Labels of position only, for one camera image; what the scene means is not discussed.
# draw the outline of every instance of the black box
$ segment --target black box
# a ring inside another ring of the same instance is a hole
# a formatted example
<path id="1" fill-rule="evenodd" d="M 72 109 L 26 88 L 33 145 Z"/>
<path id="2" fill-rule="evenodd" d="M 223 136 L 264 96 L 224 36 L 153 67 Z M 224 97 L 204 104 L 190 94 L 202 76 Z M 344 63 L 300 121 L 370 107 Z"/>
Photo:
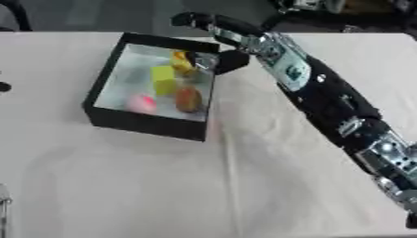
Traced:
<path id="1" fill-rule="evenodd" d="M 175 83 L 167 80 L 162 84 L 166 87 L 155 87 L 155 82 L 162 81 L 154 80 L 154 71 L 167 70 L 170 73 L 168 66 L 171 61 L 168 55 L 174 52 L 198 53 L 202 57 L 207 56 L 213 65 L 217 65 L 219 45 L 124 33 L 83 103 L 91 124 L 204 141 L 215 73 L 211 69 L 203 71 L 198 68 L 193 74 L 195 76 L 190 77 L 192 79 L 178 77 L 176 73 Z M 175 107 L 175 96 L 155 95 L 156 92 L 166 93 L 172 91 L 172 88 L 190 84 L 202 96 L 198 112 L 180 112 Z"/>

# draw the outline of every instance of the robot forearm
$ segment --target robot forearm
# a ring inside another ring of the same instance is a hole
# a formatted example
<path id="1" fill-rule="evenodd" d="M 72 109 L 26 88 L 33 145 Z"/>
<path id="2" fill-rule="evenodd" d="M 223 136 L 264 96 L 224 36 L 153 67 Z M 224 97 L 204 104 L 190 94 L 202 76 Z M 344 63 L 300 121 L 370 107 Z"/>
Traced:
<path id="1" fill-rule="evenodd" d="M 183 13 L 174 17 L 173 24 L 207 30 L 216 40 L 256 56 L 307 120 L 409 211 L 408 227 L 417 228 L 417 149 L 403 141 L 342 77 L 286 35 L 263 33 L 245 22 Z"/>

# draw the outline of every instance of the white tablecloth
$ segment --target white tablecloth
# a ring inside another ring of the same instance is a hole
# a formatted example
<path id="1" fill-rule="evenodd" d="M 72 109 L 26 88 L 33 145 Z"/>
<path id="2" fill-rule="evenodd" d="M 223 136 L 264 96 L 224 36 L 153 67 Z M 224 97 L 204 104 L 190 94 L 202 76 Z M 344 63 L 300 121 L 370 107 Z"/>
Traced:
<path id="1" fill-rule="evenodd" d="M 14 237 L 417 234 L 255 60 L 217 79 L 205 143 L 97 128 L 81 103 L 120 33 L 0 33 L 0 182 Z M 293 34 L 417 139 L 417 45 Z"/>

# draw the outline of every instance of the black cable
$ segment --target black cable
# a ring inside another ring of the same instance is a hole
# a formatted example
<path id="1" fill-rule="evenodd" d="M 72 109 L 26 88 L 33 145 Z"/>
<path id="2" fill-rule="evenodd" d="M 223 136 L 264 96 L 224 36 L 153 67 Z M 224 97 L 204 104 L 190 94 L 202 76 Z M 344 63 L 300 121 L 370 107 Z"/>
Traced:
<path id="1" fill-rule="evenodd" d="M 7 7 L 13 13 L 21 31 L 32 31 L 26 10 L 18 0 L 0 0 L 0 5 Z"/>

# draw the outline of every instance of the yellow cube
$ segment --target yellow cube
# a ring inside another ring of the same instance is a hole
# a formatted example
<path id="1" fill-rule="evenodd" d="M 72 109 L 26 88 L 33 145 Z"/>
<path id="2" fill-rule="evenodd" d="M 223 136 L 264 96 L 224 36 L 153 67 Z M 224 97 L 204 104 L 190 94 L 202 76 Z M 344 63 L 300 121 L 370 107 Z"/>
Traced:
<path id="1" fill-rule="evenodd" d="M 185 57 L 184 51 L 173 51 L 171 55 L 171 64 L 177 72 L 184 76 L 189 76 L 195 71 L 195 67 Z"/>
<path id="2" fill-rule="evenodd" d="M 172 66 L 155 66 L 151 69 L 152 82 L 157 96 L 167 96 L 175 93 L 177 83 Z"/>

